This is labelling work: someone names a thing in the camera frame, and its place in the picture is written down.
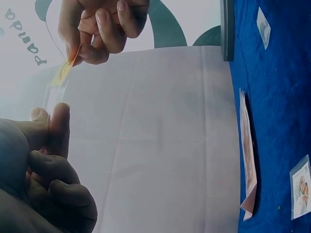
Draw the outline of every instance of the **dark green panel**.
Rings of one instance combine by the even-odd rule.
[[[209,29],[203,33],[193,44],[193,46],[216,45],[220,46],[220,26]]]
[[[160,0],[150,0],[149,18],[154,32],[155,49],[187,46],[179,23]]]
[[[36,0],[35,1],[35,11],[40,20],[46,22],[48,8],[52,0]]]

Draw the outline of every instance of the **small card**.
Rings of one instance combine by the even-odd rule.
[[[258,14],[257,14],[257,28],[259,30],[264,49],[267,50],[267,47],[269,45],[270,41],[270,32],[271,28],[270,25],[264,16],[261,8],[258,9]]]
[[[63,97],[68,84],[68,74],[77,58],[78,52],[73,61],[65,61],[53,80],[48,84],[43,108],[50,114],[55,105],[63,101]]]
[[[291,171],[292,220],[311,212],[309,186],[311,184],[310,160],[305,156]]]
[[[244,221],[249,220],[253,216],[257,176],[254,161],[253,141],[250,129],[250,121],[246,108],[245,93],[240,90],[240,128],[241,142],[243,150],[244,171],[245,171],[245,200],[241,204],[241,209],[245,211]]]

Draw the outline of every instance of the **photograph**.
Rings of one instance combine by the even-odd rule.
[[[309,161],[292,176],[292,180],[294,186],[294,218],[298,218],[311,211],[308,203],[309,185],[311,183]]]

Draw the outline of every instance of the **finger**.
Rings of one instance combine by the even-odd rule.
[[[91,44],[82,45],[79,51],[79,56],[86,63],[98,65],[105,63],[109,58],[109,52],[106,50],[100,35],[94,37]]]
[[[101,8],[96,12],[96,20],[102,40],[110,53],[122,52],[126,36],[121,28],[117,28],[111,13]]]
[[[42,108],[34,108],[31,111],[30,121],[15,121],[20,130],[27,138],[29,149],[39,150],[48,140],[49,114]]]
[[[70,107],[65,103],[55,106],[49,122],[48,154],[57,154],[68,158],[70,135]]]
[[[92,232],[98,214],[95,200],[86,187],[55,180],[51,182],[50,192],[57,202],[74,207],[75,214],[84,217],[78,223],[80,232]]]
[[[28,163],[34,173],[44,177],[46,180],[62,180],[66,183],[80,183],[76,171],[68,160],[61,156],[46,155],[34,150],[29,153]]]
[[[124,0],[117,3],[118,17],[120,25],[122,26],[125,34],[129,38],[136,38],[140,34],[139,24],[136,21],[131,9]]]
[[[80,46],[80,24],[83,5],[78,0],[63,0],[59,15],[58,32],[68,48],[68,59],[72,61]]]

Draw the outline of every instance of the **white paper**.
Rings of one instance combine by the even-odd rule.
[[[261,8],[258,9],[258,14],[257,14],[257,28],[259,30],[264,49],[267,50],[269,41],[270,41],[270,32],[271,32],[271,27],[264,16]]]
[[[24,84],[42,106],[58,67]],[[98,208],[95,233],[236,233],[240,156],[229,64],[220,47],[112,55],[72,69],[69,161]]]

